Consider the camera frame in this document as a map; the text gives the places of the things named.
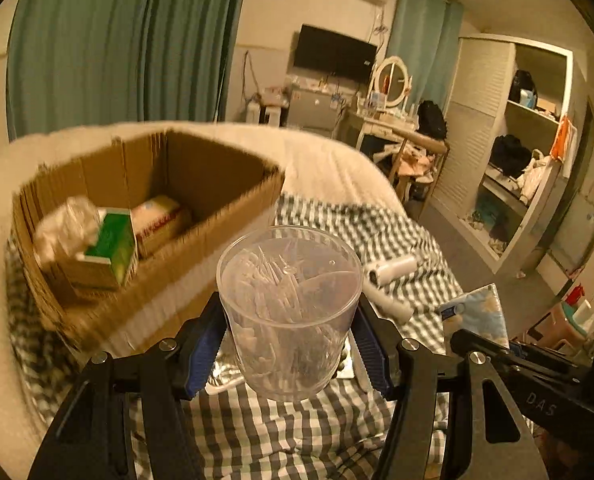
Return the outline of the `grey plastic tube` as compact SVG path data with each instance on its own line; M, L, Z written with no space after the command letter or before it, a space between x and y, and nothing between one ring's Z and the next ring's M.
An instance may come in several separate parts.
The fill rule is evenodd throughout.
M401 326L411 320L414 310L409 304L404 304L404 302L386 295L368 278L363 278L362 290L381 318L387 318L393 324Z

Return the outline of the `white handheld device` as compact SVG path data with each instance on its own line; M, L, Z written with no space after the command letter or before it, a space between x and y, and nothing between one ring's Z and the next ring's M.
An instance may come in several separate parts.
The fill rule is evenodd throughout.
M369 263L367 265L367 277L373 285L383 287L415 272L416 269L416 257L408 254L390 260L378 260Z

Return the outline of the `green white medicine box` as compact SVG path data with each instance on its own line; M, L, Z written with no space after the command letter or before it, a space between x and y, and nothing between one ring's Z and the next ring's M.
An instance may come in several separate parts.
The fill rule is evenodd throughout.
M68 276L80 288L116 290L125 285L136 264L130 212L104 209L98 241L76 255Z

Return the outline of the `white lace fabric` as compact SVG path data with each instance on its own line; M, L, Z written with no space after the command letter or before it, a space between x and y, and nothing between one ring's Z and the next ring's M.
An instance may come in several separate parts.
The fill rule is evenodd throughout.
M101 217L91 200L83 195L70 196L38 224L32 242L41 269L74 258L96 244Z

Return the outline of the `red white medicine box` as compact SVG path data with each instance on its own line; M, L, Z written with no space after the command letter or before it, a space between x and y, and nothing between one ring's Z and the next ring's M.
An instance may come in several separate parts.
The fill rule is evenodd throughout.
M192 226L189 208L166 196L158 195L131 209L132 229L138 255L145 260Z

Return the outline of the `clear plastic cup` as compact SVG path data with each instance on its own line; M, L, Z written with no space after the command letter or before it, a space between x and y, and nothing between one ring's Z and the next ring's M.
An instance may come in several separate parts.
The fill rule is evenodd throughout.
M249 388L281 402L333 378L362 292L362 266L339 237L270 226L225 248L217 287Z

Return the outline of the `cream quilted bed cover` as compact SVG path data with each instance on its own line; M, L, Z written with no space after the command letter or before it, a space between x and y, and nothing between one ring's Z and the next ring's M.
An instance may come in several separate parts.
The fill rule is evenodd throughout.
M10 341L6 244L22 248L22 281L43 327L59 328L84 352L116 356L174 334L215 287L217 259L241 234L272 218L281 193L332 204L400 211L379 170L349 146L296 130L198 122L131 122L33 134L0 153L0 467L28 475L44 434ZM81 304L34 257L38 222L68 197L134 208L156 195L188 206L193 228L140 263L113 295Z

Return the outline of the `brown cardboard box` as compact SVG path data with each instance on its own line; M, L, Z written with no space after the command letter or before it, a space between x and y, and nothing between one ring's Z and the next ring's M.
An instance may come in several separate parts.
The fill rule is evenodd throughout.
M79 360L130 356L195 318L216 289L221 252L269 226L284 183L270 159L175 130L117 140L38 171L13 200L13 228L44 328ZM39 226L84 198L118 218L117 257L40 263Z

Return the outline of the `white shelving cabinet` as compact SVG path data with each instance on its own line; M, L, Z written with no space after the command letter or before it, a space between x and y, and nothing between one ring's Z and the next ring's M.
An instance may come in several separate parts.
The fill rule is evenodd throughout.
M574 52L500 35L460 40L449 154L431 203L494 274L528 263L576 157Z

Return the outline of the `black backpack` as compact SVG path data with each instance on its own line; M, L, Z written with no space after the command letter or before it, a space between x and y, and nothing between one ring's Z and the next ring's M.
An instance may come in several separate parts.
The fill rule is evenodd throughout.
M435 102L425 100L419 104L417 119L419 120L417 129L419 133L438 141L446 140L448 134L446 119L443 117L441 108Z

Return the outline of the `white dressing table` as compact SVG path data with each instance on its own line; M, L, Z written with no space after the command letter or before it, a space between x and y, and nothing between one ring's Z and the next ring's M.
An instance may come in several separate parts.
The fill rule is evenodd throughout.
M335 128L334 139L365 155L372 155L387 144L401 144L416 134L414 127L405 122L383 122L346 108Z

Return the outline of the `small grey fridge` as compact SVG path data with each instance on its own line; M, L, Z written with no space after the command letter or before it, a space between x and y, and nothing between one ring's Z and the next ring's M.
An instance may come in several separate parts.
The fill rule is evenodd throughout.
M338 112L332 107L330 94L295 88L291 92L286 127L331 136Z

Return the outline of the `teal window curtain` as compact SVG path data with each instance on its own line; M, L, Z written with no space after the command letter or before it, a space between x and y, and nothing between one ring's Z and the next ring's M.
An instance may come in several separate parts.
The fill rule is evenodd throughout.
M221 120L243 0L18 0L11 140L76 126Z

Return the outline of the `teal right curtain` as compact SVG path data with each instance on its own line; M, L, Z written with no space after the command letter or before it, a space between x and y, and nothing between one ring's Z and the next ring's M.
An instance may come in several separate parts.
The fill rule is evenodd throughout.
M463 16L457 0L397 0L386 53L401 58L413 78L410 106L446 105Z

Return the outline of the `black wall television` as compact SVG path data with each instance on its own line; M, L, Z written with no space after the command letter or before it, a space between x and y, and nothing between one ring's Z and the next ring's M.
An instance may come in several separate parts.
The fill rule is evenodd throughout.
M367 84L371 78L377 47L328 29L301 26L293 65L337 78Z

